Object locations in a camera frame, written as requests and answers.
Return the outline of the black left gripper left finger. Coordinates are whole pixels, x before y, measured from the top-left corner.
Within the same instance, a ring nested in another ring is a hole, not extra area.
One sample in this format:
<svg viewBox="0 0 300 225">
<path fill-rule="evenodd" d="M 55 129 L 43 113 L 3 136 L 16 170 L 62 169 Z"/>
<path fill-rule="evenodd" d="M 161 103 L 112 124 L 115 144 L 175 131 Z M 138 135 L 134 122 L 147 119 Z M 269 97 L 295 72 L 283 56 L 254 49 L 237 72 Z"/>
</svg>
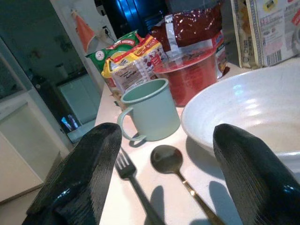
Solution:
<svg viewBox="0 0 300 225">
<path fill-rule="evenodd" d="M 22 225 L 99 225 L 121 141 L 116 123 L 87 132 L 46 179 Z"/>
</svg>

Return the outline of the green noodle packet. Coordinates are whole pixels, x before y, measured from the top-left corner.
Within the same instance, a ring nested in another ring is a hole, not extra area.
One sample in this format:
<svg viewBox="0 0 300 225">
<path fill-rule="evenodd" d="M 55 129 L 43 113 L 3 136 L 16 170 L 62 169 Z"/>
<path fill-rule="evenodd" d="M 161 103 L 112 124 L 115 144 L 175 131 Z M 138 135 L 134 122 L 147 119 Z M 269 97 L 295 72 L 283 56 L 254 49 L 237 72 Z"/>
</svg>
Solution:
<svg viewBox="0 0 300 225">
<path fill-rule="evenodd" d="M 128 52 L 143 40 L 144 38 L 138 34 L 138 31 L 134 30 L 120 37 L 113 45 L 88 54 L 86 58 L 91 59 L 99 73 L 101 73 L 108 58 L 113 57 L 115 54 L 119 56 Z"/>
</svg>

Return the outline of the white kitchen counter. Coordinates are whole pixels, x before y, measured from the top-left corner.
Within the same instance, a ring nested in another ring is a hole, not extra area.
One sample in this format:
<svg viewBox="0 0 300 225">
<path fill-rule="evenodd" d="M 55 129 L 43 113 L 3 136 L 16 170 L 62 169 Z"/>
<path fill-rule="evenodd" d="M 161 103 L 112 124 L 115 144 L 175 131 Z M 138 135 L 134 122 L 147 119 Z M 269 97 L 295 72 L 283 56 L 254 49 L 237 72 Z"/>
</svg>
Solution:
<svg viewBox="0 0 300 225">
<path fill-rule="evenodd" d="M 292 58 L 278 65 L 297 61 L 300 61 L 300 57 Z M 229 74 L 222 80 L 247 72 L 249 71 L 231 66 Z M 218 168 L 222 178 L 217 178 L 199 169 L 188 156 L 187 139 L 187 134 L 180 126 L 173 135 L 163 140 L 156 142 L 130 142 L 124 139 L 122 147 L 137 168 L 136 179 L 140 183 L 141 188 L 166 224 L 209 225 L 209 222 L 176 175 L 161 174 L 152 167 L 150 162 L 151 152 L 156 146 L 163 144 L 174 146 L 181 151 L 183 155 L 181 173 L 216 214 L 227 225 L 242 225 L 234 203 L 227 191 L 225 179 L 219 165 Z"/>
</svg>

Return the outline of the large white cracker bag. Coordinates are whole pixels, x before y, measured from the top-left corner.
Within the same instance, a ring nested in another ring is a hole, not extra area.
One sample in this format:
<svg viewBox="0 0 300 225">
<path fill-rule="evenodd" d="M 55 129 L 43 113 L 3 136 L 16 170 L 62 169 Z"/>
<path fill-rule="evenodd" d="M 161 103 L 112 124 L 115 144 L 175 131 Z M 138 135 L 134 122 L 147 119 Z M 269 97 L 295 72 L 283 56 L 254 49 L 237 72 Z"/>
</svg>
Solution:
<svg viewBox="0 0 300 225">
<path fill-rule="evenodd" d="M 231 0 L 231 6 L 240 67 L 300 56 L 300 0 Z"/>
</svg>

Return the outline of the white kitchen cabinet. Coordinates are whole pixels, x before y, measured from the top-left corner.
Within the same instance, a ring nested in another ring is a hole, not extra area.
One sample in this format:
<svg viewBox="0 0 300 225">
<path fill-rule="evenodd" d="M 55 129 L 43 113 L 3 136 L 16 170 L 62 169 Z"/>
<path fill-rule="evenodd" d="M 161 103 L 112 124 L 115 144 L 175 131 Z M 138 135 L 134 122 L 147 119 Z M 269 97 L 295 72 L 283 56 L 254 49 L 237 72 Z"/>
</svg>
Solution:
<svg viewBox="0 0 300 225">
<path fill-rule="evenodd" d="M 0 202 L 41 186 L 72 148 L 34 89 L 1 100 Z"/>
</svg>

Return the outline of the dark red snack bag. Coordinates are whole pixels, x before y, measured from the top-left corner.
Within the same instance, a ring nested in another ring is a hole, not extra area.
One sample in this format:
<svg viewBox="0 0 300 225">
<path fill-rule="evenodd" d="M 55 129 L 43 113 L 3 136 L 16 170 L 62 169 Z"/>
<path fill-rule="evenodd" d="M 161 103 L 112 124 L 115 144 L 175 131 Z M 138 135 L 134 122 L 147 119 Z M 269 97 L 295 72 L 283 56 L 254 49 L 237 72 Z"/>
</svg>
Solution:
<svg viewBox="0 0 300 225">
<path fill-rule="evenodd" d="M 216 51 L 217 78 L 225 74 L 227 60 L 220 2 L 211 7 L 166 15 L 150 33 L 162 44 L 169 58 L 196 49 L 213 48 Z"/>
</svg>

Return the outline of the dark metal fork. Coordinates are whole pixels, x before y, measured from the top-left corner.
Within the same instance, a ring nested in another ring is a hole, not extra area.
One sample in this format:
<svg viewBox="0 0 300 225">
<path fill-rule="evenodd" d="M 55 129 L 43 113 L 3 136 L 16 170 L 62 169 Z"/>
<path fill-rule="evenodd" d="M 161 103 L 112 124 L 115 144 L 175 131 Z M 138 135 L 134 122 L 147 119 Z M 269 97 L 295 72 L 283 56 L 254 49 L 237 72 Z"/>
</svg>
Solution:
<svg viewBox="0 0 300 225">
<path fill-rule="evenodd" d="M 153 225 L 166 225 L 165 222 L 157 214 L 155 209 L 152 207 L 144 191 L 142 190 L 138 181 L 136 180 L 136 166 L 131 161 L 129 155 L 124 151 L 122 147 L 120 148 L 120 151 L 117 155 L 115 161 L 115 168 L 121 179 L 130 181 L 150 222 Z"/>
</svg>

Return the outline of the blue purple bottles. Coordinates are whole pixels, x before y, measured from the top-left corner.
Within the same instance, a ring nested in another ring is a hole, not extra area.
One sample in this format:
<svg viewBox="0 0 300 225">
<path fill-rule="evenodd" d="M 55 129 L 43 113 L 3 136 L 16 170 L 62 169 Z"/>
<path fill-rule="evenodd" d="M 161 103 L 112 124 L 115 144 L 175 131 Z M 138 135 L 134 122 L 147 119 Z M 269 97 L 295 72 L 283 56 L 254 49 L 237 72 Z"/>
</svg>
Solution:
<svg viewBox="0 0 300 225">
<path fill-rule="evenodd" d="M 72 114 L 68 114 L 66 117 L 61 118 L 61 122 L 64 124 L 64 126 L 68 129 L 68 131 L 73 131 L 78 129 L 79 125 Z"/>
</svg>

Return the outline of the dark spoon with gold handle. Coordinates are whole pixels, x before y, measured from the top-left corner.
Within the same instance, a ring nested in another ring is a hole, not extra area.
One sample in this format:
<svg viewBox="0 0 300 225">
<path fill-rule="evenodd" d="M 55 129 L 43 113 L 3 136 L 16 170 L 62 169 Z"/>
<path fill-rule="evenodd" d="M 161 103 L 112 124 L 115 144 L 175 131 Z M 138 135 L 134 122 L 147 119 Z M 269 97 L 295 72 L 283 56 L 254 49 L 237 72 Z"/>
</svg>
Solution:
<svg viewBox="0 0 300 225">
<path fill-rule="evenodd" d="M 163 174 L 176 174 L 189 194 L 197 202 L 212 225 L 226 225 L 225 222 L 204 202 L 180 173 L 183 156 L 179 149 L 170 145 L 159 145 L 153 149 L 150 161 L 156 171 Z"/>
</svg>

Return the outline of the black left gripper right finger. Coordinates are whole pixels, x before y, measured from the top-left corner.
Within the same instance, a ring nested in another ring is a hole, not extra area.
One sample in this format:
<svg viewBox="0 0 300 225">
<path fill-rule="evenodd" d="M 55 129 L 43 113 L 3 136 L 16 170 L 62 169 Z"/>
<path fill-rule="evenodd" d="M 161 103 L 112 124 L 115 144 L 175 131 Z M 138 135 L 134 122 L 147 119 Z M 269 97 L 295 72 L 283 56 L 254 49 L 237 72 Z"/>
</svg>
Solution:
<svg viewBox="0 0 300 225">
<path fill-rule="evenodd" d="M 243 225 L 300 225 L 300 183 L 262 139 L 220 124 L 213 149 Z"/>
</svg>

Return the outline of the pale green mug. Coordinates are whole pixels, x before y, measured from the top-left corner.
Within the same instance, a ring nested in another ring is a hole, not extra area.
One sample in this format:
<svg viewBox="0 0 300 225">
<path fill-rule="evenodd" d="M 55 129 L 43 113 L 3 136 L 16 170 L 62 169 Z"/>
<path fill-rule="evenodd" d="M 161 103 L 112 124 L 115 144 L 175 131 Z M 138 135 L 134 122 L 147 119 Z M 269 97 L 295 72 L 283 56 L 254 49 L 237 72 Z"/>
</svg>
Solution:
<svg viewBox="0 0 300 225">
<path fill-rule="evenodd" d="M 134 87 L 123 94 L 121 102 L 126 109 L 118 116 L 117 123 L 123 136 L 130 141 L 158 141 L 172 135 L 180 127 L 169 81 L 165 78 Z M 139 134 L 137 137 L 130 137 L 123 127 L 127 115 Z"/>
</svg>

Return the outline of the red lidded noodle bowl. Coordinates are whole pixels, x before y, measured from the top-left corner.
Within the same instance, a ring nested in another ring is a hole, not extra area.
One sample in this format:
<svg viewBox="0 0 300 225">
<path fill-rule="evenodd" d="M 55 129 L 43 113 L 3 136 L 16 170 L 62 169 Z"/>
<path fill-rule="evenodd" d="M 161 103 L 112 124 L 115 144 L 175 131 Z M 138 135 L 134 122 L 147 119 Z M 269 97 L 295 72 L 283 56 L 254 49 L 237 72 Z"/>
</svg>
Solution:
<svg viewBox="0 0 300 225">
<path fill-rule="evenodd" d="M 175 105 L 183 107 L 197 93 L 217 82 L 215 49 L 181 54 L 155 65 L 154 73 L 159 78 L 168 79 Z"/>
</svg>

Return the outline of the dark blue shiny appliance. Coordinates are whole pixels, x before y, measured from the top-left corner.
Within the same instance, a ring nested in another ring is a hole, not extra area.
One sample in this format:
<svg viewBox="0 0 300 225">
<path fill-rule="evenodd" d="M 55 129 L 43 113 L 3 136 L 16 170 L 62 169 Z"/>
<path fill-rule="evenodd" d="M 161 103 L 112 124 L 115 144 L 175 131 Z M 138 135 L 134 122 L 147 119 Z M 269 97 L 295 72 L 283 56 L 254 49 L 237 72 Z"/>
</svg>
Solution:
<svg viewBox="0 0 300 225">
<path fill-rule="evenodd" d="M 117 38 L 134 30 L 145 37 L 168 14 L 165 0 L 101 1 Z"/>
</svg>

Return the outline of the large white bowl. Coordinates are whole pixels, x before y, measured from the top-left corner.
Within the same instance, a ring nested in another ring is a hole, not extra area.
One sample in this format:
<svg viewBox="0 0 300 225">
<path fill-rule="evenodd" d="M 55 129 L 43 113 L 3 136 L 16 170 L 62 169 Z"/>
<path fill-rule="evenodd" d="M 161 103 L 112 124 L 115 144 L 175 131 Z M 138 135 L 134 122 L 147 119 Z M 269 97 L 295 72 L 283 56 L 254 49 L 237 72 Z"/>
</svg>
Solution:
<svg viewBox="0 0 300 225">
<path fill-rule="evenodd" d="M 236 75 L 206 88 L 181 115 L 187 154 L 206 173 L 222 178 L 212 136 L 232 124 L 261 138 L 300 181 L 300 61 Z"/>
</svg>

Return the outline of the pale low cabinet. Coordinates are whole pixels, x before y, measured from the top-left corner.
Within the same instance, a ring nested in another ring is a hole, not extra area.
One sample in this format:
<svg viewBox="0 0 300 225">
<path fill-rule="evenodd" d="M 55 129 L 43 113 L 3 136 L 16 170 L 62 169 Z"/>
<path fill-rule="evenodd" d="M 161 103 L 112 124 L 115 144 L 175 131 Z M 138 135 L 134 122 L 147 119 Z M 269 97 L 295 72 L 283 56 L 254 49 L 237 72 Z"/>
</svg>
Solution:
<svg viewBox="0 0 300 225">
<path fill-rule="evenodd" d="M 89 75 L 73 79 L 58 88 L 81 124 L 96 118 L 100 94 Z"/>
</svg>

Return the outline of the orange triangular wall decoration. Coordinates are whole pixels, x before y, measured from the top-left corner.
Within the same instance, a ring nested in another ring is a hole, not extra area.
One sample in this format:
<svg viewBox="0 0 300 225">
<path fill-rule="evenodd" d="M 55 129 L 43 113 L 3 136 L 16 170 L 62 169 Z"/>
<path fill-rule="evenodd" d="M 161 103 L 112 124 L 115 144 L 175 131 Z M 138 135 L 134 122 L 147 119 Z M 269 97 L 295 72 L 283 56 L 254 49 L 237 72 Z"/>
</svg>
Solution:
<svg viewBox="0 0 300 225">
<path fill-rule="evenodd" d="M 76 10 L 72 10 L 71 15 L 76 23 L 76 32 L 85 53 L 90 54 L 95 52 L 98 45 L 98 37 L 94 30 L 80 17 Z"/>
</svg>

